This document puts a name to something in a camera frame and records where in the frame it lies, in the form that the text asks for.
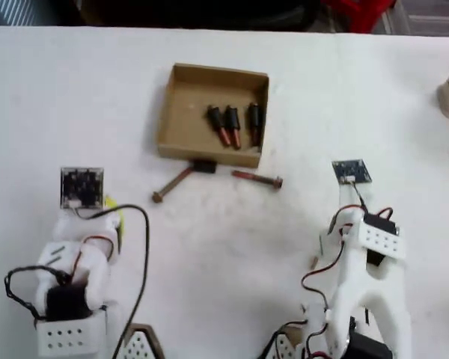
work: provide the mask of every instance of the circuit board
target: circuit board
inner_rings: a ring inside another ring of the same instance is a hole
[[[371,183],[373,181],[362,159],[333,161],[332,167],[340,185]]]
[[[62,168],[60,207],[102,209],[103,169]]]

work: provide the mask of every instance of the bolt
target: bolt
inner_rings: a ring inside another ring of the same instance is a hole
[[[169,182],[165,187],[162,188],[159,192],[153,192],[153,196],[151,199],[154,203],[161,203],[163,201],[163,197],[175,188],[181,181],[183,181],[191,172],[193,172],[192,167],[188,167],[183,172],[181,172],[178,176],[176,176],[172,181]]]
[[[251,180],[259,183],[264,183],[266,185],[272,185],[274,189],[280,189],[283,185],[283,179],[280,177],[271,178],[258,176],[257,174],[250,174],[249,172],[243,171],[232,171],[231,176],[244,178],[245,180]]]

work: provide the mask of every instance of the yellow component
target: yellow component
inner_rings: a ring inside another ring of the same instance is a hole
[[[105,206],[108,208],[116,207],[118,203],[111,198],[110,196],[105,196]],[[123,216],[122,211],[118,211],[118,214],[120,215],[120,226],[118,227],[118,253],[120,253],[121,250],[121,239],[123,238],[123,234],[125,233],[125,217]]]

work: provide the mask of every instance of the white table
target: white table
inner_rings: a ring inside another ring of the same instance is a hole
[[[151,203],[186,165],[159,158],[154,141],[175,62],[269,74],[259,172],[284,178],[279,193],[220,167]],[[311,298],[299,280],[337,209],[330,162],[354,158],[373,178],[371,209],[392,205],[409,240],[415,358],[449,358],[449,120],[435,98],[448,75],[449,38],[0,28],[0,358],[36,356],[31,316],[3,277],[49,240],[60,166],[103,166],[107,193],[149,212],[135,322],[153,325],[167,358],[255,358]],[[110,290],[126,315],[142,230],[127,213]],[[30,274],[13,288],[32,299],[35,285]]]

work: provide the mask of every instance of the cardboard box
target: cardboard box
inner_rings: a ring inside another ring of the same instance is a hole
[[[256,168],[260,162],[266,128],[269,78],[251,73],[175,64],[166,90],[158,129],[158,152],[174,159],[208,159],[223,165]],[[247,110],[251,102],[263,109],[261,145],[251,145]],[[208,105],[222,112],[227,105],[237,107],[242,147],[224,147],[207,119]]]

